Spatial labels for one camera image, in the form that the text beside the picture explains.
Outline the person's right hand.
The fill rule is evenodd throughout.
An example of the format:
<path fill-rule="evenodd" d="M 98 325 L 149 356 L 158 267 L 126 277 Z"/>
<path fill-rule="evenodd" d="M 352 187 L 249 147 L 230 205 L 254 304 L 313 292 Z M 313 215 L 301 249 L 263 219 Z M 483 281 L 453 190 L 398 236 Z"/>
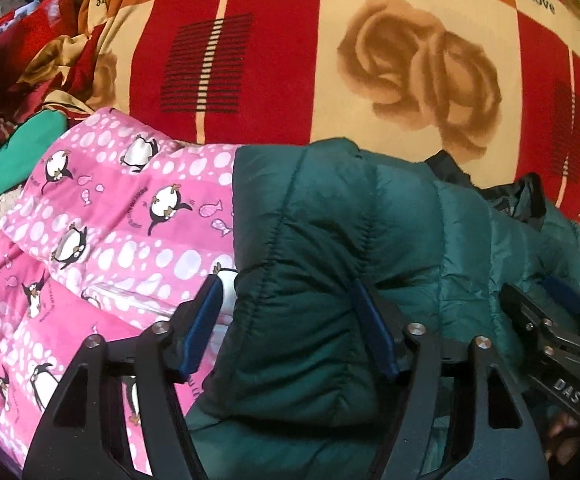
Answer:
<path fill-rule="evenodd" d="M 544 441 L 546 460 L 555 460 L 560 466 L 567 465 L 580 449 L 580 422 L 564 411 L 557 412 L 550 420 Z"/>

